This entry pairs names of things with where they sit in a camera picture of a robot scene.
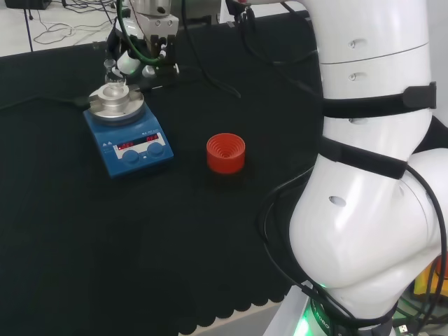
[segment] label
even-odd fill
[[[314,300],[311,300],[311,310],[313,311],[314,318],[320,325],[321,329],[327,336],[330,336],[330,318],[323,312],[322,307],[319,304],[316,304]]]

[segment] screw hole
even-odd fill
[[[330,202],[332,202],[334,205],[337,205],[338,207],[343,208],[347,205],[345,200],[338,196],[330,196],[328,199],[330,200]]]

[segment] black strap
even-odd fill
[[[315,302],[313,299],[311,299],[310,305],[311,305],[311,311],[314,315],[314,318],[316,319],[316,322],[320,325],[322,331],[326,335],[331,336],[340,334],[341,336],[348,336],[351,335],[350,330],[352,329],[366,328],[376,325],[379,326],[386,325],[387,329],[389,323],[391,322],[392,316],[395,313],[395,310],[397,309],[398,302],[395,303],[395,305],[392,307],[390,311],[388,311],[385,315],[379,318],[357,318],[355,320],[341,314],[336,315],[331,313],[331,311],[326,311],[324,308],[322,308],[322,306],[319,303]],[[336,333],[331,332],[332,328],[336,330]]]
[[[330,118],[394,116],[437,107],[437,85],[411,86],[402,94],[360,99],[324,99],[323,115]]]
[[[319,153],[329,160],[391,179],[401,179],[407,168],[406,161],[349,146],[324,136],[321,138]]]

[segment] green light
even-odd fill
[[[297,327],[294,332],[294,336],[305,336],[309,331],[309,324],[305,316],[303,316],[299,323],[297,324]]]

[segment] black fabric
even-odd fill
[[[274,59],[315,47],[295,20],[259,19]],[[111,180],[74,107],[0,111],[0,335],[191,333],[288,291],[253,220],[269,190],[313,163],[319,103],[246,56],[226,24],[192,34],[204,66],[242,98],[203,82],[180,32],[181,84],[146,94],[175,155],[164,169]],[[105,44],[96,48],[0,58],[0,105],[89,94],[104,82]],[[319,89],[316,61],[285,71]],[[236,176],[207,169],[207,140],[220,132],[246,142]]]
[[[330,118],[373,118],[394,116],[421,109],[435,109],[437,86],[407,88],[402,94],[360,99],[324,99],[323,115]]]
[[[332,161],[341,162],[374,174],[401,179],[407,162],[346,145],[322,136],[319,153]]]

